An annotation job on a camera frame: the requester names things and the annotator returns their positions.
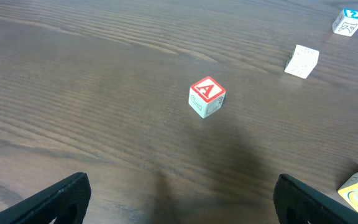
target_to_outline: blue block face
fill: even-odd
[[[352,19],[358,19],[358,10],[354,9],[343,9],[345,16],[352,18]]]

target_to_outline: red block face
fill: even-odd
[[[226,90],[213,78],[205,77],[194,83],[191,88],[206,102],[209,103],[222,95]]]

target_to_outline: dark wood tabletop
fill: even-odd
[[[358,30],[331,0],[0,0],[0,211],[75,172],[85,223],[278,223],[287,173],[358,171]],[[284,73],[300,44],[306,79]],[[190,86],[227,91],[202,119]]]

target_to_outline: red letter a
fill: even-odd
[[[207,98],[209,98],[209,93],[211,92],[212,88],[214,87],[214,85],[208,85],[208,86],[202,86],[202,87],[196,87],[197,90],[199,91],[200,89],[204,89],[205,93],[203,93],[203,95]]]

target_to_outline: red and white block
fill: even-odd
[[[205,77],[190,87],[189,104],[206,118],[222,106],[225,94],[226,90],[217,81]]]

